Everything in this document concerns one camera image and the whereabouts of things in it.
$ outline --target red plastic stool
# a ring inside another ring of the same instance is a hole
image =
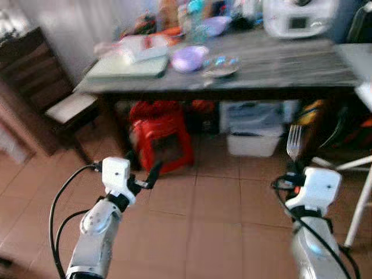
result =
[[[147,170],[161,160],[160,173],[194,164],[191,139],[177,102],[138,102],[131,110],[131,139],[139,161]]]

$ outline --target tiled floor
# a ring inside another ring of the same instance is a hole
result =
[[[119,155],[98,127],[81,138],[94,159]],[[270,159],[229,156],[223,137],[194,138],[196,164],[161,177],[128,209],[119,228],[109,278],[297,278],[291,256],[291,221],[270,181],[284,173],[284,152]],[[57,278],[47,228],[49,207],[62,183],[82,163],[72,151],[37,156],[25,166],[0,155],[0,255],[14,259],[18,278]],[[335,234],[344,241],[365,174],[345,173],[331,207]],[[100,175],[86,172],[62,196],[57,220],[89,208],[104,194]],[[76,218],[61,239],[66,266],[78,237]],[[372,214],[367,210],[354,256],[372,277]]]

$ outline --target chair seat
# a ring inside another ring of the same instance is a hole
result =
[[[94,96],[74,93],[48,109],[45,114],[59,123],[65,124],[95,101],[96,97]]]

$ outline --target white plastic bin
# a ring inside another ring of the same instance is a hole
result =
[[[227,136],[227,146],[234,156],[270,157],[281,139],[282,126],[233,133]]]

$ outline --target white wall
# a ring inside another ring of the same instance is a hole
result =
[[[41,26],[75,83],[94,60],[94,45],[111,41],[117,26],[132,26],[160,0],[17,0],[34,26]]]

